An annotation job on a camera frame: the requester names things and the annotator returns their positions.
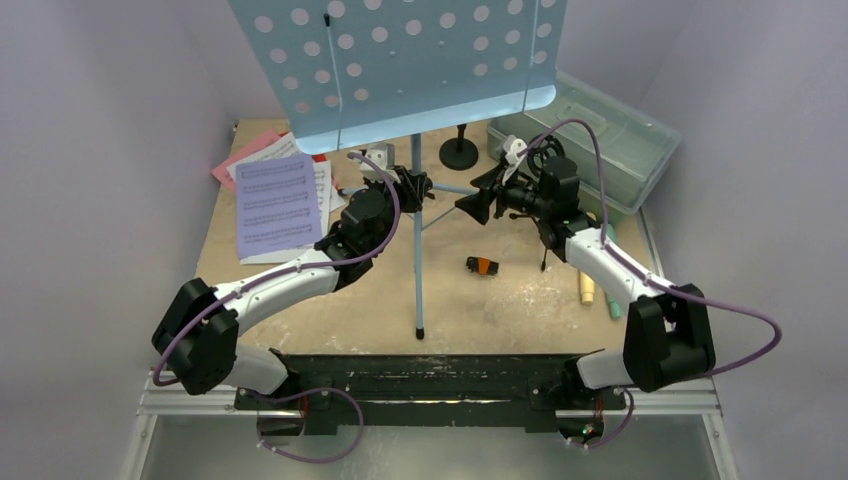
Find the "black round-base mic stand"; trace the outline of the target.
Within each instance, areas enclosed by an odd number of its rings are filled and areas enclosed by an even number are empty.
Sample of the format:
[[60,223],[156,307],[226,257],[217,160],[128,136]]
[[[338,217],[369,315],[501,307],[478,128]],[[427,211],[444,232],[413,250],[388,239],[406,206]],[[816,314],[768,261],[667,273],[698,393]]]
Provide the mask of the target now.
[[446,140],[439,149],[439,160],[448,169],[454,171],[468,170],[476,165],[479,159],[477,146],[466,138],[466,124],[457,126],[457,135]]

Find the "mint green microphone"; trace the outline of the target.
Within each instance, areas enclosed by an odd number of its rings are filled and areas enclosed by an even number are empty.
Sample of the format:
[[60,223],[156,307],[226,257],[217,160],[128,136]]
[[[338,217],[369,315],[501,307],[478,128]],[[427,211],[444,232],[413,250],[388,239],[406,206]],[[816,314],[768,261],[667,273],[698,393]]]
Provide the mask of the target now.
[[[607,226],[607,238],[612,242],[617,242],[617,236],[612,224]],[[619,303],[607,292],[604,291],[605,300],[608,306],[609,315],[613,320],[618,320],[623,316],[622,307]]]

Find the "blue music stand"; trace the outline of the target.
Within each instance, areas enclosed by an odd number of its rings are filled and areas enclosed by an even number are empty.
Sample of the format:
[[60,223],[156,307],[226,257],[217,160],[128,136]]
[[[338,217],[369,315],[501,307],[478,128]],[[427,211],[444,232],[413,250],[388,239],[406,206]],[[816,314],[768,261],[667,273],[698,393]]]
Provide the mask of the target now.
[[234,1],[300,150],[534,110],[556,96],[563,1]]

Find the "black tripod shock-mount stand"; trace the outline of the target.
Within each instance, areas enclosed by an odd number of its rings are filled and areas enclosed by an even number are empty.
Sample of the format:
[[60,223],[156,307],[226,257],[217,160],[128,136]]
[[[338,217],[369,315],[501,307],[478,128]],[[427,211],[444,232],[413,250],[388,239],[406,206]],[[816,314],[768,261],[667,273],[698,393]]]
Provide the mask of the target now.
[[540,134],[533,139],[539,144],[529,150],[514,175],[522,172],[538,181],[542,217],[529,219],[539,231],[545,251],[566,262],[565,243],[573,235],[570,225],[580,217],[577,166],[554,136]]

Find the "pink sheet music page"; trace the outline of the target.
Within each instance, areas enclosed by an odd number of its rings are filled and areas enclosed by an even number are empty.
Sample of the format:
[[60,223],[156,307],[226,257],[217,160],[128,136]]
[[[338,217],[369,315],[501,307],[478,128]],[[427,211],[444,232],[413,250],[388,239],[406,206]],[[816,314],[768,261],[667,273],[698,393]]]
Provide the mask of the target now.
[[231,154],[226,160],[224,160],[221,164],[214,167],[211,170],[211,175],[215,178],[225,189],[230,192],[235,192],[236,184],[235,180],[232,178],[229,173],[228,168],[230,166],[235,165],[237,162],[249,157],[250,155],[257,153],[272,144],[274,144],[280,138],[280,134],[276,131],[269,129],[264,131],[262,134],[257,136],[252,141],[248,142],[245,146],[241,147],[234,154]]

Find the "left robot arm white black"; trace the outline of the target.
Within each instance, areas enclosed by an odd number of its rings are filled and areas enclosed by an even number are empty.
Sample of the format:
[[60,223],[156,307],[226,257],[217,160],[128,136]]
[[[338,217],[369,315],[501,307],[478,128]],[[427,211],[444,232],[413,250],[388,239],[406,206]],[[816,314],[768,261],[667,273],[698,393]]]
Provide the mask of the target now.
[[294,260],[260,274],[210,286],[184,283],[160,321],[151,344],[160,355],[154,383],[164,368],[190,395],[218,385],[252,390],[272,408],[292,405],[298,376],[274,349],[241,347],[238,339],[265,319],[312,297],[358,281],[397,230],[403,213],[422,209],[433,182],[424,172],[391,169],[388,183],[368,180],[356,191],[324,238]]

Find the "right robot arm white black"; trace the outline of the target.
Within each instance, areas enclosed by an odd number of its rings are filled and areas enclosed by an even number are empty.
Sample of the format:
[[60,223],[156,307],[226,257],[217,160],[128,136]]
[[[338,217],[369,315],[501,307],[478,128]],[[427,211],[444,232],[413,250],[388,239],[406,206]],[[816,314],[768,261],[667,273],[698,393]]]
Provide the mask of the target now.
[[501,165],[472,184],[477,191],[456,201],[459,210],[481,225],[505,213],[531,219],[547,250],[587,274],[627,310],[623,346],[579,357],[562,379],[569,404],[584,407],[606,387],[653,392],[714,367],[702,292],[653,276],[610,242],[605,225],[579,206],[580,178],[573,161],[552,157],[536,179]]

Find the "cream yellow microphone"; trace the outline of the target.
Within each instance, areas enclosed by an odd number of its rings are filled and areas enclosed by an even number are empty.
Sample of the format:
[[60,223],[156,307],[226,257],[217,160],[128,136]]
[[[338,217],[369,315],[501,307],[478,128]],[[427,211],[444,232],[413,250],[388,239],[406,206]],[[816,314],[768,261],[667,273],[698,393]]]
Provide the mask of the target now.
[[578,273],[578,288],[580,294],[580,303],[582,305],[592,305],[595,300],[595,282],[584,271]]

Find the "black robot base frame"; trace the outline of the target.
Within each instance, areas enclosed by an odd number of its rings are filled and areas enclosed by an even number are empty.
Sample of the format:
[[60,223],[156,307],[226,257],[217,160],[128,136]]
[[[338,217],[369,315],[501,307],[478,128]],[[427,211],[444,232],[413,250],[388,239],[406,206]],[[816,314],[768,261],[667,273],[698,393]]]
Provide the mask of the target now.
[[298,411],[291,432],[333,435],[340,426],[503,427],[600,436],[602,410],[626,401],[606,387],[577,387],[575,354],[291,355],[292,392],[263,399],[239,388],[238,410]]

